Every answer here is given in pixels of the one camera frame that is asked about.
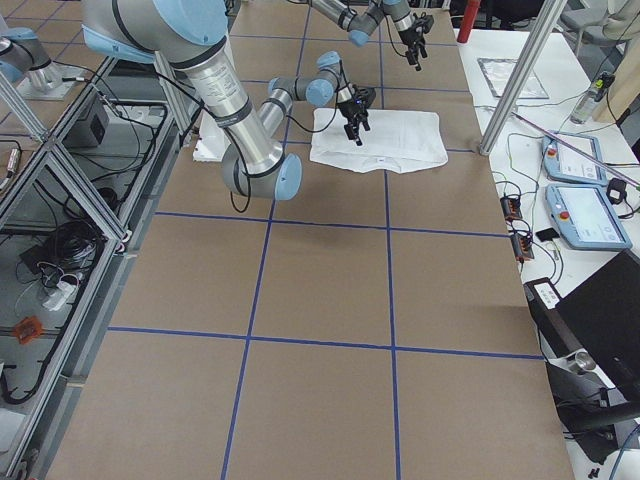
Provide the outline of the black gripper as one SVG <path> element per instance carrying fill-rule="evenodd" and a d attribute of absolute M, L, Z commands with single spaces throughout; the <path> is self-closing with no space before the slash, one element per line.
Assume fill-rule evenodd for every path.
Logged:
<path fill-rule="evenodd" d="M 404 17 L 397 21 L 397 31 L 407 47 L 405 57 L 410 66 L 421 70 L 419 48 L 425 47 L 424 35 L 430 31 L 429 17 Z"/>
<path fill-rule="evenodd" d="M 362 146 L 363 142 L 359 134 L 359 126 L 362 125 L 365 131 L 370 130 L 368 122 L 368 109 L 360 108 L 351 98 L 347 101 L 339 102 L 338 108 L 342 116 L 346 119 L 343 126 L 347 138 L 354 141 L 357 146 Z"/>

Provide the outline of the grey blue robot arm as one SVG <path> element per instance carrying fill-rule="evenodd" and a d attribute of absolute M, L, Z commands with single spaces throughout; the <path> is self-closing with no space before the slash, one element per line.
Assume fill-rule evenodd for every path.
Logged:
<path fill-rule="evenodd" d="M 83 34 L 91 49 L 131 62 L 151 64 L 163 55 L 184 73 L 231 144 L 222 160 L 229 190 L 277 201 L 293 198 L 302 164 L 273 139 L 296 101 L 316 107 L 337 101 L 347 137 L 367 129 L 375 91 L 347 80 L 340 56 L 330 51 L 311 78 L 277 78 L 270 95 L 254 108 L 225 52 L 228 21 L 222 1 L 85 1 Z"/>
<path fill-rule="evenodd" d="M 433 27 L 434 18 L 427 13 L 418 16 L 408 1 L 370 1 L 363 13 L 358 13 L 345 1 L 317 0 L 306 1 L 306 4 L 346 31 L 356 46 L 365 45 L 380 24 L 389 20 L 406 48 L 401 57 L 416 71 L 422 70 L 420 59 L 428 56 L 424 36 Z"/>

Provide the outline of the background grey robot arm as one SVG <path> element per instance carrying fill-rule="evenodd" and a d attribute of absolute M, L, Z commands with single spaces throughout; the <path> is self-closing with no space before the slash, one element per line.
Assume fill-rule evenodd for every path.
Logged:
<path fill-rule="evenodd" d="M 62 100 L 84 79 L 82 67 L 55 63 L 29 28 L 9 28 L 1 34 L 1 72 L 29 100 Z"/>

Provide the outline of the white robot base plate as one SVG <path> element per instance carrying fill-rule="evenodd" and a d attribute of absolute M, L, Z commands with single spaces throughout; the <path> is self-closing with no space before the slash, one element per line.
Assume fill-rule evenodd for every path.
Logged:
<path fill-rule="evenodd" d="M 220 163 L 229 145 L 224 131 L 215 120 L 208 113 L 202 113 L 193 159 L 197 162 Z"/>

